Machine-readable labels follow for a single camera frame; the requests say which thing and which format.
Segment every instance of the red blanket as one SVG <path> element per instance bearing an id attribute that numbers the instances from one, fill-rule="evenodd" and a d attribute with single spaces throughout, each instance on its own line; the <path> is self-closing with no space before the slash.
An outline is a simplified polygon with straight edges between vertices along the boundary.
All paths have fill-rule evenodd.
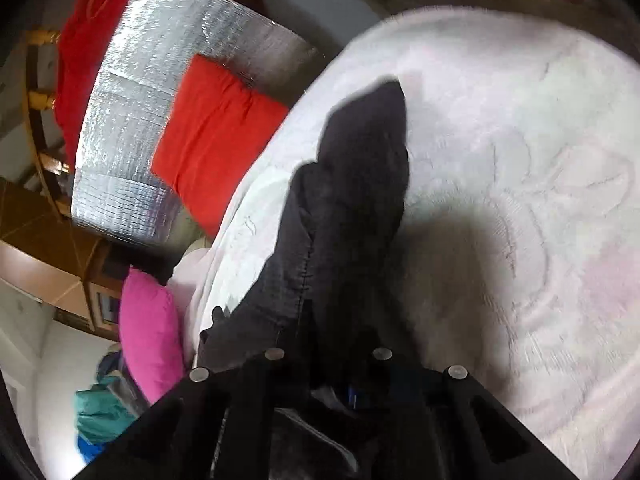
<path id="1" fill-rule="evenodd" d="M 75 168 L 84 112 L 104 53 L 129 0 L 76 0 L 60 34 L 54 113 L 65 139 L 69 167 Z"/>
<path id="2" fill-rule="evenodd" d="M 213 237 L 236 187 L 287 113 L 226 68 L 195 56 L 178 88 L 151 171 Z"/>

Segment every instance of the reflective foil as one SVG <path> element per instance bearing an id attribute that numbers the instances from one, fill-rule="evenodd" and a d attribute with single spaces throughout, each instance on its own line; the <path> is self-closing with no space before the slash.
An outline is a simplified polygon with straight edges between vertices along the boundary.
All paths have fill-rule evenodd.
<path id="1" fill-rule="evenodd" d="M 167 240 L 182 205 L 150 165 L 194 54 L 274 96 L 316 51 L 231 0 L 130 0 L 84 115 L 71 207 L 77 222 L 134 244 Z"/>

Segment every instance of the metal bolt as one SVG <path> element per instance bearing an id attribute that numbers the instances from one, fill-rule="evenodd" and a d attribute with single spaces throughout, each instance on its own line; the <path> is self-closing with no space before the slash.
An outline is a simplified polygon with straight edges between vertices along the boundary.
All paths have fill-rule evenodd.
<path id="1" fill-rule="evenodd" d="M 389 350 L 389 348 L 385 348 L 383 346 L 380 346 L 376 348 L 373 352 L 371 352 L 371 355 L 373 355 L 373 357 L 378 361 L 388 361 L 389 359 L 391 359 L 391 356 L 393 354 L 394 353 L 391 350 Z"/>
<path id="2" fill-rule="evenodd" d="M 464 379 L 469 373 L 466 371 L 466 368 L 462 365 L 453 365 L 449 367 L 449 375 L 454 379 Z"/>
<path id="3" fill-rule="evenodd" d="M 189 378 L 194 383 L 201 383 L 202 381 L 206 381 L 209 377 L 209 370 L 203 367 L 194 368 L 189 372 Z"/>
<path id="4" fill-rule="evenodd" d="M 269 348 L 265 351 L 264 356 L 269 361 L 279 361 L 284 357 L 284 350 L 282 348 Z"/>

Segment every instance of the blue fabric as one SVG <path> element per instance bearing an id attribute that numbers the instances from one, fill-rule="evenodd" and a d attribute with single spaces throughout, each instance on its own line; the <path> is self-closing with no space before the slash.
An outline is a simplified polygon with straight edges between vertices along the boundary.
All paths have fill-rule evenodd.
<path id="1" fill-rule="evenodd" d="M 78 435 L 76 444 L 85 464 L 91 462 L 104 451 L 104 444 L 89 444 L 81 435 Z"/>
<path id="2" fill-rule="evenodd" d="M 103 378 L 109 375 L 111 372 L 118 370 L 120 367 L 120 359 L 122 357 L 122 350 L 117 352 L 111 352 L 105 355 L 100 364 L 98 364 L 98 372 L 95 375 L 95 380 L 101 382 Z"/>

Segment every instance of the bed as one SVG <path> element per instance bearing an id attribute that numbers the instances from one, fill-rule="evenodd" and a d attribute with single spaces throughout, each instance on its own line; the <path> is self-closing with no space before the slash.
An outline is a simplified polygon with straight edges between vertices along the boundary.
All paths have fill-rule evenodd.
<path id="1" fill-rule="evenodd" d="M 389 283 L 431 368 L 462 364 L 579 478 L 640 436 L 640 70 L 557 23 L 422 9 L 354 40 L 245 175 L 171 288 L 192 359 L 274 247 L 295 168 L 334 107 L 396 76 L 410 186 Z"/>

